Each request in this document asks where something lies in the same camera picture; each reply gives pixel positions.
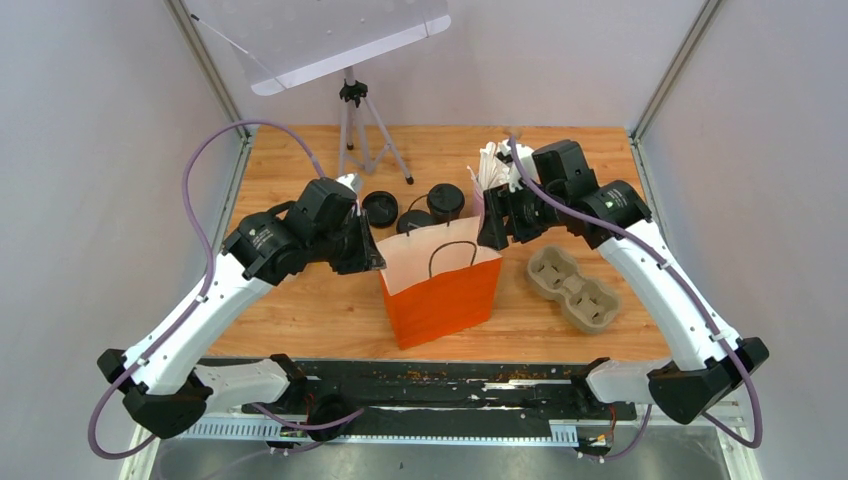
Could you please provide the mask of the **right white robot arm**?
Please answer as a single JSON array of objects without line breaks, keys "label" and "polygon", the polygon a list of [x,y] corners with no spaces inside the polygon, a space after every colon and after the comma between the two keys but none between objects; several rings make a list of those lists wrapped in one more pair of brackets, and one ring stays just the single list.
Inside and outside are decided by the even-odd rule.
[{"label": "right white robot arm", "polygon": [[570,392],[577,413],[592,418],[613,402],[643,403],[689,424],[751,386],[770,356],[763,340],[741,336],[710,306],[635,188],[623,180],[601,184],[578,142],[490,142],[472,178],[482,189],[480,245],[503,250],[565,227],[619,272],[669,346],[667,359],[593,362]]}]

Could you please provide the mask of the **orange paper bag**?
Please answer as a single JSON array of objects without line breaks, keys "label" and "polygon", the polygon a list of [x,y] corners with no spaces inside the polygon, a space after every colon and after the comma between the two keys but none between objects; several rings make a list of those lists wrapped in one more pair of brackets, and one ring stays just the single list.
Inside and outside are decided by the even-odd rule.
[{"label": "orange paper bag", "polygon": [[482,217],[416,228],[377,243],[395,343],[407,350],[488,321],[503,258],[478,242]]}]

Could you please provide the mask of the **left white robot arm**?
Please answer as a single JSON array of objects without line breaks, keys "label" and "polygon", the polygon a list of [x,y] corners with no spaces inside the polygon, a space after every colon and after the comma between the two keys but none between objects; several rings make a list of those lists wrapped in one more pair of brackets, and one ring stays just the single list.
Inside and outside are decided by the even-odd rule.
[{"label": "left white robot arm", "polygon": [[168,439],[206,414],[244,404],[271,403],[283,413],[304,405],[305,376],[283,354],[223,367],[200,360],[249,306],[311,263],[339,275],[385,268],[358,201],[362,184],[356,174],[316,178],[297,200],[244,217],[215,256],[210,278],[145,339],[99,356],[98,368],[137,424]]}]

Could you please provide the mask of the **black paper coffee cup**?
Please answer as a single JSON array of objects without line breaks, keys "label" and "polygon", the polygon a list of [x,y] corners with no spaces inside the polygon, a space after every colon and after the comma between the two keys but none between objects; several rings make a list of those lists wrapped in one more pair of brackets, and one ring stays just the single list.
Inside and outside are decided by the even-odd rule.
[{"label": "black paper coffee cup", "polygon": [[429,213],[435,224],[446,224],[455,221],[460,218],[461,212],[461,207],[454,209],[429,207]]}]

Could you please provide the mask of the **black cup lid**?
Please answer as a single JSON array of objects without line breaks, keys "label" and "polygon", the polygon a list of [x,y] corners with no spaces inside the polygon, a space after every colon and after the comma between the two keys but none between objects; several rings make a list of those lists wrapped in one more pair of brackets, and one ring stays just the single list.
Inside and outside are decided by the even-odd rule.
[{"label": "black cup lid", "polygon": [[465,206],[465,195],[462,190],[450,183],[439,183],[434,185],[426,195],[426,204],[429,207],[440,209],[454,209]]},{"label": "black cup lid", "polygon": [[396,223],[397,234],[407,234],[412,230],[435,225],[433,216],[424,210],[408,210],[398,217]]}]

